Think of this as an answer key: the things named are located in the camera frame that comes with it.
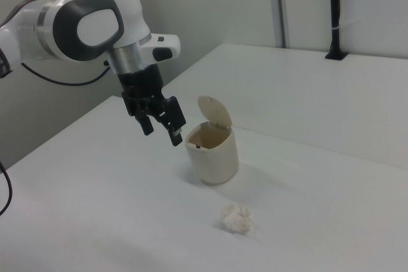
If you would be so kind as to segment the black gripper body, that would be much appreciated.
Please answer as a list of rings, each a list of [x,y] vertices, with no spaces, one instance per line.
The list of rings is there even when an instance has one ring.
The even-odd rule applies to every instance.
[[[128,103],[134,99],[157,98],[167,101],[163,96],[163,79],[157,64],[147,66],[143,70],[134,73],[117,75],[122,85],[122,98]]]

